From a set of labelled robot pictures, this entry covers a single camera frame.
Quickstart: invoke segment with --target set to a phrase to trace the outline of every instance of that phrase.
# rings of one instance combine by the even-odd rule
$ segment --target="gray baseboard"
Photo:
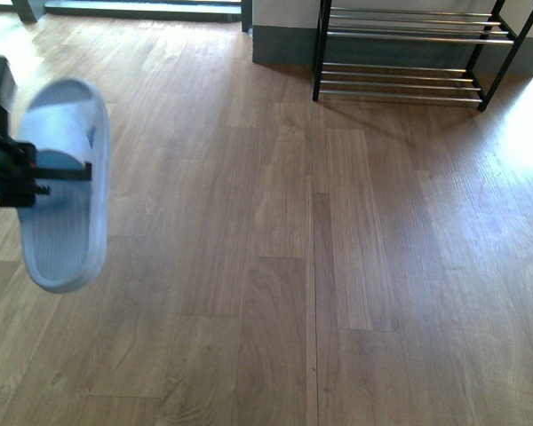
[[[315,29],[253,27],[253,61],[277,64],[312,64]],[[335,38],[328,41],[327,60],[397,67],[465,67],[473,46],[442,43],[391,42]],[[487,45],[474,68],[495,73],[509,47]],[[533,75],[533,38],[525,40],[509,72]]]

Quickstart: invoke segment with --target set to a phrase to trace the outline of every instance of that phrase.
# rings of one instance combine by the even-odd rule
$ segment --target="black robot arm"
[[[91,164],[83,170],[43,169],[36,166],[36,147],[10,137],[9,109],[15,82],[6,58],[0,56],[0,207],[31,207],[38,194],[50,189],[36,179],[91,180]]]

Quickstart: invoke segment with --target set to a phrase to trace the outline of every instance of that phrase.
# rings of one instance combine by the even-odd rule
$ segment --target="slipper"
[[[84,80],[50,83],[30,103],[17,140],[36,146],[38,168],[92,164],[91,181],[37,179],[51,194],[18,209],[31,279],[52,293],[77,290],[97,278],[107,253],[110,134],[103,98]]]

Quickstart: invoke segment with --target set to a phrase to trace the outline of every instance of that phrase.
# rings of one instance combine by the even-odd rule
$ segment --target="black metal shoe rack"
[[[314,94],[421,99],[477,105],[486,109],[498,85],[533,25],[533,9],[519,34],[500,13],[497,0],[491,13],[425,12],[333,7],[321,0],[314,51]],[[411,43],[475,44],[463,69],[382,67],[324,60],[328,37],[380,39]],[[473,69],[486,44],[512,46],[493,83],[485,91]]]

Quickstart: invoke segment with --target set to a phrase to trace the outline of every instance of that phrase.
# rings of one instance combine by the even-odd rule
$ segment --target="white wall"
[[[334,0],[334,5],[379,9],[410,9],[455,12],[489,12],[494,0]],[[533,0],[508,0],[502,15],[519,30],[533,7]],[[316,28],[319,0],[253,0],[253,25]],[[529,33],[533,37],[533,28]]]

